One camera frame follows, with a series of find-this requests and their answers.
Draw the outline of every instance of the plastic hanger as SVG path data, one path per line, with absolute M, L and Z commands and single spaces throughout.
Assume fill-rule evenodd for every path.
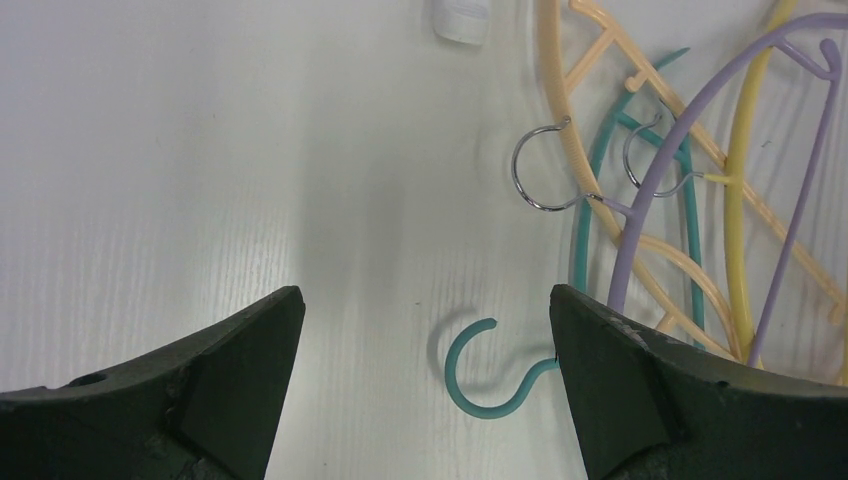
M 673 63 L 678 58 L 682 57 L 689 51 L 689 48 L 681 48 L 673 53 L 670 53 L 660 59 L 653 66 L 657 71 L 661 70 L 666 65 Z M 648 129 L 641 128 L 643 125 L 637 122 L 633 117 L 624 113 L 625 108 L 630 101 L 635 97 L 635 93 L 624 91 L 618 100 L 613 104 L 605 120 L 598 129 L 595 141 L 590 150 L 589 165 L 595 178 L 600 178 L 601 166 L 604 158 L 606 158 L 607 148 L 612 134 L 617 125 L 621 125 L 632 132 L 636 132 L 639 138 L 650 143 L 654 147 L 659 147 L 662 143 L 662 138 Z M 692 171 L 692 156 L 690 153 L 689 137 L 683 143 L 681 148 L 674 154 L 675 159 L 680 163 L 680 172 L 686 176 Z M 695 198 L 695 187 L 691 184 L 686 184 L 683 187 L 683 202 L 686 214 L 686 236 L 688 243 L 689 257 L 699 266 L 701 265 L 701 235 L 699 232 L 698 222 L 698 206 Z M 589 231 L 592 222 L 592 211 L 588 202 L 580 204 L 580 210 L 577 213 L 577 236 L 574 246 L 574 256 L 570 262 L 569 275 L 572 286 L 586 293 L 588 289 L 588 263 L 589 263 Z M 694 280 L 690 286 L 692 298 L 692 319 L 695 325 L 704 328 L 704 292 L 697 282 Z
M 529 205 L 533 206 L 534 208 L 537 208 L 537 209 L 545 211 L 545 212 L 562 211 L 564 209 L 567 209 L 569 207 L 574 206 L 575 203 L 577 203 L 580 200 L 588 199 L 588 200 L 594 200 L 600 205 L 604 205 L 606 208 L 608 208 L 611 211 L 616 211 L 618 213 L 623 214 L 624 216 L 630 216 L 632 214 L 632 212 L 631 212 L 629 207 L 627 207 L 626 205 L 622 205 L 621 203 L 619 203 L 619 202 L 617 202 L 613 199 L 601 196 L 601 195 L 596 194 L 596 193 L 584 193 L 584 194 L 578 195 L 577 197 L 575 197 L 575 198 L 573 198 L 573 199 L 571 199 L 571 200 L 569 200 L 569 201 L 567 201 L 563 204 L 560 204 L 560 205 L 546 205 L 546 204 L 543 204 L 543 203 L 536 201 L 526 192 L 526 190 L 525 190 L 524 186 L 522 185 L 521 180 L 518 176 L 518 159 L 519 159 L 519 156 L 520 156 L 521 149 L 526 144 L 526 142 L 528 140 L 530 140 L 531 138 L 533 138 L 534 136 L 539 135 L 541 133 L 545 133 L 545 132 L 562 132 L 566 128 L 568 128 L 568 126 L 570 124 L 571 124 L 571 119 L 566 117 L 565 119 L 563 119 L 558 124 L 547 125 L 547 126 L 543 126 L 543 127 L 533 129 L 530 132 L 526 133 L 523 137 L 521 137 L 521 139 L 516 144 L 515 150 L 513 151 L 513 154 L 512 154 L 512 181 L 513 181 L 513 184 L 515 185 L 516 190 L 518 191 L 518 193 L 521 195 L 521 197 L 524 199 L 525 202 L 527 202 Z M 707 297 L 710 299 L 710 302 L 715 306 L 716 311 L 719 314 L 719 319 L 721 320 L 722 326 L 725 330 L 725 334 L 727 335 L 727 338 L 729 339 L 728 341 L 729 341 L 731 350 L 728 352 L 726 349 L 724 349 L 724 347 L 722 347 L 721 345 L 716 343 L 714 340 L 712 340 L 710 337 L 708 337 L 702 329 L 700 329 L 696 325 L 694 325 L 692 323 L 692 320 L 689 320 L 688 318 L 686 318 L 684 316 L 684 319 L 689 322 L 688 324 L 684 323 L 685 327 L 686 326 L 690 327 L 690 330 L 687 330 L 687 331 L 691 332 L 692 336 L 694 337 L 694 339 L 696 341 L 699 341 L 699 342 L 704 343 L 705 345 L 708 345 L 714 352 L 718 353 L 719 355 L 725 355 L 725 356 L 729 356 L 731 358 L 737 358 L 737 359 L 740 358 L 739 345 L 738 345 L 738 342 L 736 341 L 732 321 L 731 321 L 731 318 L 730 318 L 730 308 L 727 306 L 727 302 L 721 296 L 721 293 L 718 291 L 718 288 L 715 286 L 714 283 L 712 283 L 712 280 L 710 280 L 710 278 L 706 275 L 706 273 L 703 272 L 703 269 L 701 269 L 700 266 L 698 264 L 696 264 L 694 261 L 692 261 L 690 258 L 686 257 L 686 255 L 683 252 L 681 252 L 680 250 L 672 247 L 671 245 L 668 245 L 667 243 L 665 243 L 665 242 L 663 242 L 663 241 L 661 241 L 661 240 L 659 240 L 655 237 L 642 236 L 641 242 L 642 242 L 642 244 L 640 244 L 640 245 L 643 248 L 645 248 L 646 250 L 654 251 L 656 253 L 664 255 L 669 261 L 671 261 L 672 263 L 677 265 L 679 268 L 681 268 L 684 272 L 686 272 L 692 278 L 692 280 L 694 282 L 696 282 L 699 287 L 701 287 L 701 289 L 706 293 Z M 671 322 L 669 320 L 671 318 L 673 318 L 671 315 L 666 315 L 666 317 L 664 317 L 663 321 L 660 322 L 660 325 L 662 326 L 664 322 L 667 322 L 667 324 L 670 325 Z
M 556 370 L 559 368 L 559 363 L 556 358 L 549 358 L 537 362 L 535 365 L 530 367 L 530 370 L 524 376 L 524 380 L 521 381 L 521 384 L 518 386 L 518 390 L 515 394 L 502 405 L 496 407 L 481 407 L 468 400 L 468 398 L 466 398 L 462 393 L 462 390 L 460 390 L 459 383 L 456 380 L 456 364 L 459 362 L 459 354 L 462 353 L 462 349 L 472 338 L 479 333 L 495 328 L 497 323 L 498 322 L 495 321 L 494 318 L 484 318 L 483 320 L 478 320 L 466 327 L 451 344 L 445 360 L 445 386 L 448 389 L 448 394 L 450 395 L 451 400 L 453 400 L 456 406 L 458 406 L 463 412 L 471 415 L 472 417 L 486 420 L 505 417 L 514 412 L 521 406 L 522 403 L 524 403 L 524 400 L 530 393 L 530 389 L 533 387 L 533 383 L 536 382 L 539 375 L 549 370 Z
M 658 74 L 650 63 L 645 59 L 642 52 L 627 36 L 626 32 L 615 22 L 615 19 L 600 8 L 595 2 L 589 0 L 570 0 L 569 6 L 577 13 L 585 15 L 598 24 L 603 33 L 597 39 L 594 45 L 578 60 L 575 67 L 566 72 L 562 61 L 562 46 L 560 38 L 560 1 L 559 0 L 539 0 L 537 3 L 537 45 L 541 64 L 542 79 L 545 86 L 545 91 L 548 98 L 548 104 L 555 118 L 562 118 L 565 115 L 571 116 L 571 105 L 568 101 L 568 95 L 572 92 L 575 85 L 585 76 L 591 66 L 597 61 L 600 55 L 609 46 L 615 44 L 619 46 L 625 56 L 637 68 L 637 73 L 625 82 L 625 87 L 630 92 L 635 92 L 647 82 L 656 91 L 661 100 L 669 106 L 675 115 L 679 115 L 683 111 L 683 102 L 674 93 L 673 90 L 666 84 L 662 77 Z M 706 130 L 697 123 L 693 123 L 689 132 L 694 140 L 701 146 L 710 158 L 720 167 L 724 167 L 725 157 L 716 143 L 709 137 Z M 591 167 L 588 165 L 585 151 L 583 149 L 576 125 L 572 123 L 560 132 L 560 140 L 563 148 L 566 151 L 569 162 L 575 171 L 580 188 L 582 191 L 600 192 L 597 182 L 592 175 Z M 742 187 L 744 198 L 751 204 L 753 209 L 762 217 L 775 232 L 780 239 L 786 238 L 786 228 L 777 219 L 776 215 L 766 206 L 765 202 L 760 198 L 753 189 L 746 183 Z M 621 227 L 611 215 L 611 212 L 604 208 L 602 204 L 590 202 L 593 211 L 599 216 L 602 221 L 604 230 L 615 240 L 621 234 Z M 679 250 L 664 244 L 658 239 L 642 236 L 641 248 L 655 248 L 660 250 L 661 255 L 668 259 L 672 259 Z M 844 303 L 846 301 L 845 294 L 832 279 L 829 273 L 818 265 L 809 252 L 800 244 L 796 244 L 792 249 L 792 254 L 799 261 L 805 270 L 816 280 L 820 287 L 830 295 L 835 303 L 835 307 L 831 312 L 831 318 L 844 311 Z M 633 272 L 639 278 L 640 282 L 645 286 L 648 292 L 657 300 L 660 306 L 666 311 L 666 315 L 658 325 L 660 331 L 668 333 L 675 324 L 679 324 L 687 333 L 701 341 L 706 348 L 724 355 L 726 350 L 723 349 L 712 339 L 707 337 L 707 341 L 703 341 L 703 330 L 687 318 L 679 308 L 670 300 L 668 295 L 652 277 L 645 265 L 635 259 L 633 263 Z M 705 285 L 710 287 L 710 290 L 716 294 L 713 305 L 717 311 L 721 312 L 723 297 L 715 287 L 715 283 L 706 276 L 700 268 L 695 268 L 694 271 L 686 270 L 687 274 L 692 276 L 703 276 L 704 282 L 699 282 L 699 285 L 704 288 Z M 722 327 L 725 330 L 725 335 L 728 337 L 728 343 L 731 350 L 736 350 L 733 345 L 738 345 L 736 339 L 736 328 L 722 318 Z M 733 355 L 737 360 L 742 359 L 741 352 L 734 352 Z
M 773 312 L 777 294 L 780 290 L 780 284 L 788 264 L 789 255 L 792 252 L 792 247 L 803 215 L 807 196 L 812 186 L 812 178 L 815 174 L 815 169 L 821 155 L 821 148 L 827 128 L 830 124 L 833 105 L 836 102 L 836 95 L 838 93 L 838 86 L 842 73 L 842 60 L 839 56 L 839 50 L 833 40 L 825 39 L 820 44 L 820 50 L 828 65 L 827 69 L 817 64 L 809 56 L 799 51 L 792 43 L 786 40 L 786 36 L 788 34 L 802 29 L 846 30 L 848 29 L 848 15 L 821 13 L 806 15 L 792 20 L 760 37 L 737 57 L 731 60 L 709 82 L 707 82 L 707 84 L 692 100 L 689 107 L 680 114 L 677 122 L 675 122 L 671 131 L 669 131 L 666 136 L 666 140 L 657 151 L 654 161 L 648 169 L 648 173 L 643 182 L 643 188 L 639 189 L 631 206 L 632 214 L 628 217 L 622 233 L 621 243 L 619 245 L 619 251 L 613 270 L 613 277 L 610 282 L 610 292 L 607 303 L 611 308 L 620 312 L 624 307 L 630 270 L 634 262 L 641 229 L 644 225 L 647 211 L 653 201 L 653 195 L 651 195 L 651 192 L 656 191 L 662 175 L 671 163 L 674 152 L 683 142 L 687 132 L 695 124 L 698 116 L 706 108 L 710 100 L 715 97 L 721 87 L 723 87 L 735 73 L 751 62 L 760 52 L 764 51 L 768 47 L 777 47 L 815 76 L 828 81 L 830 86 L 815 141 L 813 142 L 810 159 L 807 164 L 807 171 L 801 185 L 801 192 L 795 206 L 795 212 L 792 215 L 792 220 L 790 221 L 789 228 L 787 229 L 786 240 L 784 241 L 783 248 L 775 268 L 769 293 L 763 307 L 760 322 L 757 326 L 757 333 L 751 345 L 751 352 L 746 359 L 750 366 L 755 365 L 759 360 L 760 349 L 762 348 L 762 343 L 768 331 L 771 314 Z
M 786 23 L 797 3 L 798 0 L 781 0 L 769 20 L 767 31 L 772 31 Z M 745 268 L 745 212 L 742 205 L 742 190 L 751 126 L 754 123 L 757 98 L 766 76 L 771 52 L 772 49 L 768 48 L 757 55 L 745 73 L 736 112 L 733 115 L 730 146 L 727 149 L 727 161 L 724 164 L 725 174 L 730 180 L 724 189 L 724 264 L 733 322 L 744 356 L 749 353 L 754 327 L 751 320 L 748 275 Z M 833 320 L 836 318 L 836 310 L 837 307 L 834 307 L 830 313 L 831 323 L 834 323 Z

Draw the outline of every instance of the teal hanger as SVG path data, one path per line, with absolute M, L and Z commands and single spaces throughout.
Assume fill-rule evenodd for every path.
M 680 49 L 657 62 L 654 65 L 654 68 L 659 70 L 688 51 L 688 48 Z M 624 108 L 633 96 L 634 94 L 632 93 L 625 93 L 621 98 L 619 98 L 618 102 L 616 102 L 610 113 L 607 115 L 606 121 L 598 132 L 598 136 L 592 146 L 592 156 L 590 159 L 592 172 L 595 174 L 595 177 L 597 177 L 600 173 L 601 164 L 606 156 L 607 147 L 609 146 L 609 142 L 612 138 L 612 133 L 616 125 L 622 125 L 630 131 L 635 131 L 636 136 L 655 147 L 659 147 L 663 142 L 662 137 L 647 128 L 640 128 L 642 127 L 641 123 L 624 113 Z M 680 149 L 674 157 L 680 163 L 681 173 L 684 176 L 692 173 L 692 156 L 690 153 L 690 141 L 688 136 L 683 141 Z M 701 244 L 700 233 L 698 231 L 698 209 L 697 204 L 695 203 L 695 187 L 692 185 L 692 182 L 686 182 L 683 186 L 683 195 L 686 210 L 686 230 L 689 243 L 689 256 L 698 265 L 700 265 Z M 592 212 L 588 202 L 585 200 L 581 200 L 581 202 L 580 210 L 578 211 L 577 246 L 575 248 L 574 261 L 571 262 L 571 282 L 578 290 L 585 292 L 588 277 L 589 227 Z M 692 308 L 694 311 L 693 320 L 698 326 L 703 328 L 704 294 L 700 287 L 698 287 L 694 282 L 692 282 Z M 459 355 L 462 353 L 462 349 L 465 345 L 467 345 L 472 338 L 482 332 L 492 330 L 495 326 L 497 326 L 497 321 L 494 318 L 484 318 L 466 327 L 451 344 L 445 360 L 445 386 L 447 387 L 451 400 L 453 400 L 453 402 L 468 415 L 486 420 L 502 418 L 514 412 L 521 406 L 522 403 L 524 403 L 524 400 L 527 398 L 527 395 L 530 393 L 530 389 L 533 387 L 536 379 L 539 378 L 539 375 L 549 370 L 556 370 L 559 368 L 559 361 L 556 358 L 548 358 L 537 362 L 535 365 L 530 367 L 530 370 L 524 376 L 524 379 L 521 381 L 521 384 L 518 386 L 518 390 L 515 394 L 502 405 L 495 407 L 483 407 L 471 402 L 462 393 L 462 390 L 459 388 L 459 383 L 456 380 L 456 366 L 459 362 Z
M 547 372 L 548 370 L 555 370 L 559 368 L 559 363 L 556 358 L 549 358 L 546 360 L 542 360 L 532 367 L 527 372 L 527 375 L 524 376 L 524 380 L 521 381 L 521 384 L 518 386 L 518 390 L 515 392 L 515 395 L 512 396 L 509 400 L 506 401 L 503 405 L 499 405 L 497 407 L 481 407 L 468 400 L 468 398 L 463 395 L 462 390 L 459 389 L 459 383 L 456 381 L 456 364 L 459 361 L 459 354 L 462 353 L 463 347 L 477 334 L 481 332 L 485 332 L 486 330 L 491 330 L 495 328 L 498 324 L 494 318 L 484 318 L 483 320 L 478 320 L 462 331 L 457 337 L 456 340 L 448 349 L 448 356 L 445 360 L 445 386 L 447 386 L 448 394 L 453 400 L 453 403 L 456 404 L 463 412 L 471 415 L 472 417 L 482 418 L 485 420 L 493 420 L 496 418 L 501 418 L 509 415 L 514 412 L 518 407 L 524 403 L 524 399 L 527 398 L 527 395 L 530 393 L 530 389 L 533 387 L 533 383 L 536 382 L 536 379 L 539 378 L 539 375 Z
M 660 70 L 682 57 L 688 51 L 688 48 L 681 48 L 654 64 L 654 68 Z M 592 173 L 595 174 L 595 178 L 600 176 L 601 166 L 604 158 L 606 157 L 607 148 L 609 147 L 616 125 L 621 125 L 634 132 L 636 136 L 650 143 L 654 147 L 659 148 L 659 146 L 662 145 L 662 137 L 648 128 L 643 128 L 644 125 L 639 123 L 630 115 L 624 113 L 624 109 L 634 96 L 635 93 L 623 93 L 621 97 L 619 97 L 618 101 L 613 105 L 612 109 L 610 109 L 604 123 L 601 124 L 601 128 L 598 130 L 598 135 L 595 137 L 595 142 L 592 145 L 591 157 L 589 159 L 589 164 L 592 167 Z M 688 135 L 681 144 L 680 149 L 678 149 L 678 151 L 674 154 L 674 158 L 680 164 L 680 173 L 683 177 L 686 177 L 693 172 L 691 140 Z M 686 215 L 686 237 L 689 247 L 689 258 L 698 265 L 701 265 L 701 234 L 698 227 L 698 204 L 695 199 L 695 186 L 692 182 L 686 182 L 683 186 L 683 204 Z M 571 285 L 584 293 L 586 293 L 588 289 L 589 229 L 591 223 L 592 210 L 589 206 L 589 202 L 584 201 L 577 212 L 577 242 L 574 248 L 574 258 L 570 262 Z M 694 280 L 691 282 L 691 292 L 692 320 L 696 325 L 704 328 L 704 292 Z M 703 346 L 698 343 L 695 343 L 695 345 L 703 348 Z

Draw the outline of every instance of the screw hole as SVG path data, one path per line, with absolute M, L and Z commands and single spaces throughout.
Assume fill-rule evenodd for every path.
M 77 379 L 74 379 L 71 383 L 67 385 L 67 387 L 82 387 L 85 385 L 93 385 L 95 383 L 102 382 L 106 380 L 106 374 L 103 373 L 89 373 L 88 375 L 83 375 Z

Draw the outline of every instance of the hanger hook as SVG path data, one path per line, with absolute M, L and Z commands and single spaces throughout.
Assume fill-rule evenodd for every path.
M 524 403 L 524 400 L 530 393 L 530 389 L 533 387 L 533 383 L 537 378 L 539 378 L 539 375 L 547 372 L 548 370 L 559 368 L 559 363 L 556 358 L 542 360 L 530 367 L 530 370 L 524 376 L 524 380 L 522 380 L 521 384 L 518 386 L 518 390 L 512 398 L 507 400 L 503 405 L 497 407 L 481 407 L 472 403 L 465 397 L 465 395 L 462 394 L 462 390 L 459 389 L 459 383 L 456 381 L 456 364 L 459 361 L 459 354 L 462 353 L 463 347 L 465 347 L 465 345 L 477 334 L 485 332 L 486 330 L 491 330 L 495 328 L 497 324 L 498 322 L 494 318 L 484 318 L 483 320 L 478 320 L 466 327 L 451 344 L 448 349 L 447 359 L 445 360 L 445 386 L 447 387 L 451 400 L 453 400 L 453 403 L 455 403 L 456 406 L 463 412 L 471 415 L 472 417 L 482 418 L 485 420 L 505 417 L 514 412 L 521 406 L 522 403 Z
M 630 183 L 632 183 L 636 188 L 641 188 L 642 182 L 636 178 L 636 174 L 633 173 L 633 167 L 630 166 L 630 144 L 633 143 L 633 139 L 639 135 L 639 132 L 657 126 L 660 123 L 660 120 L 662 120 L 662 114 L 656 113 L 654 114 L 653 120 L 634 128 L 633 131 L 627 135 L 627 138 L 624 140 L 624 146 L 621 148 L 621 158 L 624 160 L 624 171 L 627 172 L 627 178 L 630 179 Z
M 644 125 L 640 125 L 637 128 L 634 128 L 633 131 L 630 132 L 629 135 L 627 135 L 627 138 L 624 140 L 624 146 L 621 148 L 621 158 L 624 161 L 624 171 L 627 172 L 627 178 L 630 179 L 630 183 L 632 183 L 633 186 L 636 188 L 642 188 L 642 182 L 640 182 L 639 179 L 636 178 L 636 174 L 633 173 L 633 168 L 630 166 L 630 144 L 633 142 L 633 139 L 639 135 L 639 132 L 655 127 L 657 124 L 660 123 L 660 120 L 662 120 L 662 114 L 657 113 L 654 115 L 654 119 L 650 122 Z M 675 186 L 671 187 L 670 189 L 664 192 L 655 192 L 653 196 L 654 198 L 668 198 L 677 193 L 677 191 L 680 190 L 683 185 L 685 185 L 686 182 L 688 182 L 690 179 L 695 177 L 701 178 L 703 176 L 704 172 L 689 172 L 684 175 L 683 178 L 681 178 Z
M 524 144 L 527 143 L 527 141 L 531 138 L 535 137 L 540 133 L 559 132 L 565 127 L 567 127 L 570 123 L 571 117 L 565 116 L 563 117 L 562 121 L 555 125 L 546 125 L 544 127 L 539 127 L 530 130 L 529 132 L 525 133 L 520 140 L 518 140 L 518 143 L 515 144 L 515 150 L 513 150 L 512 152 L 512 183 L 513 185 L 515 185 L 515 189 L 518 190 L 518 194 L 521 195 L 521 198 L 523 198 L 525 202 L 530 204 L 530 206 L 542 210 L 544 212 L 559 212 L 561 210 L 565 210 L 566 208 L 571 207 L 572 205 L 574 205 L 579 200 L 582 200 L 582 198 L 585 197 L 569 200 L 568 202 L 565 202 L 562 205 L 545 205 L 543 203 L 537 202 L 530 195 L 528 195 L 526 191 L 524 191 L 524 186 L 521 185 L 521 180 L 518 178 L 518 156 L 521 154 L 521 149 L 524 148 Z

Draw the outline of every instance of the purple hanger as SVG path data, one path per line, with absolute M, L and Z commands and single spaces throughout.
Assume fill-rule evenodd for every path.
M 771 286 L 769 287 L 766 303 L 763 306 L 763 312 L 760 316 L 760 322 L 757 325 L 756 336 L 754 337 L 751 346 L 751 353 L 748 356 L 748 365 L 753 366 L 757 363 L 760 352 L 762 351 L 763 341 L 768 331 L 771 315 L 774 310 L 777 294 L 780 290 L 780 285 L 783 281 L 786 265 L 789 261 L 789 256 L 792 251 L 792 245 L 795 243 L 795 237 L 798 234 L 798 227 L 801 224 L 801 216 L 804 212 L 804 206 L 807 203 L 807 196 L 812 186 L 813 176 L 816 166 L 818 165 L 821 149 L 824 143 L 825 135 L 827 134 L 828 126 L 833 114 L 833 107 L 836 103 L 836 95 L 839 91 L 839 82 L 842 77 L 842 59 L 839 56 L 839 50 L 836 43 L 826 38 L 819 44 L 819 49 L 827 62 L 828 69 L 821 67 L 809 56 L 799 51 L 792 45 L 786 36 L 792 32 L 804 29 L 828 29 L 828 30 L 848 30 L 848 14 L 836 13 L 817 13 L 799 17 L 795 20 L 787 22 L 782 26 L 772 30 L 771 32 L 760 37 L 752 43 L 736 58 L 730 61 L 724 68 L 707 82 L 700 92 L 692 99 L 692 102 L 681 113 L 665 137 L 662 146 L 657 150 L 654 160 L 648 169 L 645 179 L 642 181 L 642 188 L 636 194 L 629 214 L 626 214 L 627 221 L 624 225 L 624 230 L 621 236 L 621 244 L 619 245 L 618 255 L 615 259 L 615 267 L 613 269 L 612 280 L 610 282 L 609 296 L 607 305 L 618 311 L 624 310 L 624 302 L 627 294 L 627 285 L 630 280 L 630 272 L 633 268 L 633 260 L 636 256 L 636 248 L 639 243 L 639 236 L 642 233 L 642 228 L 645 224 L 645 217 L 648 209 L 653 201 L 653 193 L 657 191 L 660 180 L 665 175 L 671 165 L 671 160 L 674 153 L 683 143 L 684 138 L 689 133 L 689 129 L 697 121 L 701 112 L 704 111 L 709 102 L 716 96 L 719 90 L 727 84 L 727 82 L 740 71 L 745 65 L 750 63 L 754 57 L 760 52 L 769 48 L 776 47 L 795 60 L 805 69 L 809 70 L 813 75 L 830 82 L 830 87 L 827 93 L 824 110 L 821 119 L 819 120 L 818 131 L 813 142 L 813 149 L 810 153 L 810 160 L 807 164 L 807 171 L 804 174 L 804 181 L 801 184 L 801 192 L 798 195 L 798 202 L 795 204 L 795 211 L 792 214 L 792 220 L 789 223 L 789 228 L 786 232 L 786 240 L 783 243 L 783 249 L 780 252 L 780 257 L 775 267 L 774 276 L 772 277 Z

